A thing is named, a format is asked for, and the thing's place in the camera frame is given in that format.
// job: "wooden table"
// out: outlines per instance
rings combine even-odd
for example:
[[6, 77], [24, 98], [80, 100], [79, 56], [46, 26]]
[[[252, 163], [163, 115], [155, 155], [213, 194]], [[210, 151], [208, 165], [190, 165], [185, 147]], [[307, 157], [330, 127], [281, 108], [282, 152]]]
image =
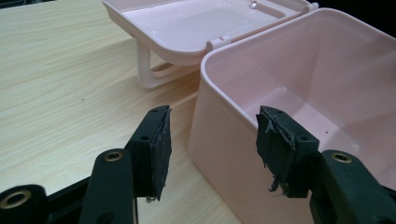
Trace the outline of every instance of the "wooden table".
[[167, 184], [160, 202], [139, 199], [140, 223], [240, 223], [187, 154], [199, 73], [143, 89], [134, 48], [100, 0], [0, 10], [0, 191], [37, 184], [50, 195], [89, 176], [148, 110], [170, 105]]

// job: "clamp jaw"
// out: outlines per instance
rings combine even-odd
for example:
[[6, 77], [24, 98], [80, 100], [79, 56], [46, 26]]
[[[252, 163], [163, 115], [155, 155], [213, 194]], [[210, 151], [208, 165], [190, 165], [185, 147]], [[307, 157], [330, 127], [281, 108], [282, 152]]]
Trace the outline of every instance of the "clamp jaw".
[[262, 106], [257, 150], [288, 198], [306, 198], [315, 223], [396, 223], [396, 192], [381, 186], [361, 161], [319, 140], [285, 112]]
[[0, 223], [138, 223], [137, 197], [161, 199], [172, 153], [168, 105], [151, 109], [125, 148], [95, 161], [92, 175], [47, 196], [38, 185], [0, 194]]

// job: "box lid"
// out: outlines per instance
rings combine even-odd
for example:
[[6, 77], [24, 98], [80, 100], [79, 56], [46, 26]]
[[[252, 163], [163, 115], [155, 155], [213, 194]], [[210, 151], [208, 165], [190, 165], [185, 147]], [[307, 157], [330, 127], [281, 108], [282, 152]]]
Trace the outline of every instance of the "box lid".
[[318, 8], [305, 0], [103, 2], [115, 23], [177, 65], [199, 64], [212, 49]]

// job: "brass grommet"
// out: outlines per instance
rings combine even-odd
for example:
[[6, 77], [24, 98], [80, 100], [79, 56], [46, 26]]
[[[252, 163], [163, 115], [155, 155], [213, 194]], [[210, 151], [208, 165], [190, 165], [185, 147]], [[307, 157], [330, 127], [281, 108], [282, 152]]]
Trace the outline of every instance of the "brass grommet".
[[17, 207], [23, 203], [25, 203], [30, 197], [32, 193], [30, 190], [22, 189], [13, 193], [8, 194], [6, 198], [4, 198], [0, 202], [0, 208], [9, 209], [13, 207]]

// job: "plastic box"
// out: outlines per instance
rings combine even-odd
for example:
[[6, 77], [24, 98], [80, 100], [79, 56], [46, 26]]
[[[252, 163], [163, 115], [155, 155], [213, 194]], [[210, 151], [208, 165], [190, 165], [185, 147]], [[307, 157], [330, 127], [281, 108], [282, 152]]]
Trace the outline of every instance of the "plastic box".
[[[108, 16], [137, 40], [138, 80], [153, 88], [198, 70], [212, 49], [318, 8], [305, 0], [103, 0]], [[169, 66], [152, 69], [150, 53]]]
[[260, 105], [357, 156], [396, 189], [396, 40], [322, 8], [208, 53], [189, 153], [245, 223], [310, 223], [307, 199], [269, 192], [256, 151]]

